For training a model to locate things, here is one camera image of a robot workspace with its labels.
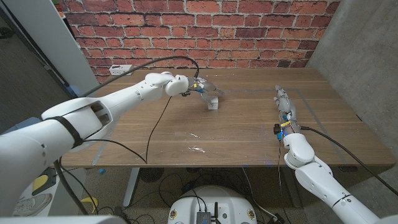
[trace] table leg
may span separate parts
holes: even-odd
[[[293,206],[296,208],[301,208],[302,203],[299,197],[299,192],[297,191],[297,186],[295,177],[293,176],[293,171],[289,167],[281,167],[280,168],[286,181],[287,189],[289,190],[290,198],[292,199]]]
[[[132,168],[130,173],[129,182],[127,183],[126,193],[124,194],[123,206],[128,207],[131,204],[131,199],[136,188],[138,179],[139,168]]]

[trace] wooden table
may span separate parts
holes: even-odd
[[[132,86],[149,70],[121,78],[101,89],[98,96]],[[194,70],[171,70],[192,76]],[[298,123],[329,134],[365,164],[391,166],[396,160],[328,82],[311,68],[202,69],[200,76],[225,91],[218,110],[208,110],[198,93],[174,96],[149,144],[148,165],[124,148],[99,142],[77,153],[65,154],[65,167],[93,165],[129,167],[241,167],[274,166],[279,142],[272,129],[278,123],[275,85],[284,88],[297,108]],[[143,103],[120,118],[110,139],[145,157],[152,128],[168,96]],[[325,138],[302,131],[315,154],[330,166],[357,163]]]

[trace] concrete wall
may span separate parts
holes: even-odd
[[[398,1],[342,1],[307,67],[318,69],[398,158]],[[398,213],[397,197],[369,174],[334,173],[376,215]],[[397,166],[380,176],[398,189]],[[303,197],[310,223],[339,222],[328,207]]]

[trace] brick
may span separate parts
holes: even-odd
[[[290,12],[294,14],[321,14],[326,8],[326,2],[299,2],[294,1]]]
[[[236,2],[223,1],[221,11],[225,13],[234,13],[236,12],[237,5],[238,4]]]
[[[217,37],[218,30],[210,27],[188,27],[190,37]]]
[[[106,47],[102,38],[76,38],[80,47]]]
[[[216,52],[214,50],[190,50],[189,57],[193,58],[214,58]]]
[[[105,57],[131,58],[129,49],[104,49]]]
[[[147,37],[168,37],[170,29],[168,27],[141,27],[141,34]]]
[[[209,49],[210,48],[210,40],[198,39],[197,47],[202,48],[202,49]]]
[[[283,46],[283,40],[258,40],[256,44],[258,49],[282,49]]]
[[[215,1],[187,1],[188,12],[220,12]]]
[[[339,6],[340,2],[332,2],[330,5],[326,8],[325,12],[326,14],[334,14],[337,10],[337,7]]]
[[[172,28],[172,36],[173,37],[183,37],[185,36],[186,30],[185,27],[173,27]]]
[[[169,12],[184,12],[183,1],[169,1]]]
[[[216,26],[243,26],[244,17],[238,15],[213,16],[213,25]]]
[[[253,49],[254,48],[254,40],[241,40],[241,48]]]
[[[97,25],[97,20],[92,13],[67,13],[65,16],[69,24]]]
[[[300,59],[304,58],[305,52],[283,50],[276,52],[275,58],[281,59]]]
[[[136,12],[167,12],[167,1],[134,1]]]
[[[198,26],[211,26],[211,16],[197,15]]]
[[[236,68],[247,68],[249,66],[249,60],[237,60]]]
[[[83,6],[78,2],[68,1],[67,5],[71,12],[84,12],[85,11],[85,9],[83,9]]]
[[[232,58],[255,59],[259,56],[258,50],[234,50]]]
[[[295,27],[309,27],[311,25],[311,16],[297,16]]]
[[[283,29],[270,28],[270,29],[268,29],[267,37],[270,37],[270,38],[280,37],[280,35],[282,34],[282,31],[283,31]]]
[[[114,12],[117,9],[113,0],[83,0],[83,5],[89,12]]]
[[[132,50],[132,54],[133,54],[133,56],[134,56],[135,58],[138,58],[138,57],[140,57],[140,58],[147,57],[147,54],[146,54],[146,52],[145,52],[144,49],[134,49],[134,50]]]
[[[145,23],[149,26],[160,26],[160,16],[146,15]]]
[[[211,67],[211,68],[234,68],[235,61],[233,61],[233,60],[209,60],[209,67]]]
[[[298,60],[293,62],[290,67],[291,68],[303,68],[306,66],[306,64],[308,63],[308,60]]]
[[[88,63],[91,66],[111,66],[112,61],[109,58],[88,58]]]
[[[144,25],[144,16],[137,14],[113,14],[113,22],[116,25]]]
[[[312,56],[312,53],[313,53],[313,51],[307,52],[307,53],[305,54],[305,58],[306,58],[306,59],[310,59],[311,56]]]
[[[147,49],[148,57],[168,57],[173,55],[173,50]]]
[[[315,29],[285,29],[283,37],[287,38],[311,38]]]
[[[174,50],[174,56],[188,56],[188,51],[184,49]]]
[[[134,12],[129,0],[117,0],[116,5],[118,6],[119,12]]]
[[[278,61],[275,60],[252,60],[250,62],[251,68],[275,68]]]
[[[150,42],[147,38],[125,38],[123,42],[125,47],[150,47]]]
[[[312,41],[312,40],[302,40],[298,49],[303,49],[303,50],[315,50],[315,48],[318,45],[318,41]]]
[[[98,25],[111,25],[111,16],[109,14],[95,14]]]
[[[108,43],[108,47],[121,47],[122,44],[120,40],[117,38],[108,38],[106,39],[106,43]]]
[[[238,49],[239,40],[212,40],[211,48],[213,49]]]
[[[285,44],[286,49],[297,49],[299,47],[300,41],[298,40],[288,40]]]
[[[237,28],[235,37],[259,38],[266,35],[266,28]]]
[[[272,58],[274,56],[274,52],[271,50],[265,50],[260,53],[260,58]]]
[[[289,2],[276,2],[273,13],[287,13],[290,9]]]
[[[315,16],[312,20],[312,27],[327,27],[331,21],[331,16]]]
[[[124,35],[121,27],[94,27],[94,31],[98,37],[122,37]]]
[[[262,26],[290,27],[293,25],[295,16],[291,15],[266,15],[261,19]]]
[[[278,68],[288,68],[290,66],[290,61],[289,60],[280,60],[278,62]]]
[[[139,28],[138,27],[125,27],[124,32],[128,37],[139,37]]]
[[[88,52],[92,57],[104,57],[101,49],[88,49]]]
[[[195,17],[193,15],[163,15],[163,25],[188,26],[193,25]]]
[[[315,38],[321,39],[323,33],[325,33],[326,29],[318,29],[317,34],[315,34]]]
[[[159,48],[167,48],[167,41],[165,38],[153,38],[152,39],[152,45],[154,47],[159,47]]]
[[[229,50],[220,50],[217,52],[216,58],[218,59],[229,59],[231,58],[231,51]]]
[[[259,16],[247,16],[244,20],[245,26],[259,26],[260,17]]]
[[[193,39],[169,39],[169,47],[195,48],[195,40],[193,40]]]
[[[238,12],[243,13],[270,13],[272,4],[268,1],[241,1]]]
[[[233,38],[235,36],[235,29],[231,28],[221,28],[220,37]]]

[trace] electrical outlet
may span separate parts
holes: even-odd
[[[111,72],[111,75],[121,75],[124,72],[130,70],[131,67],[132,65],[112,65],[109,68],[109,71]]]

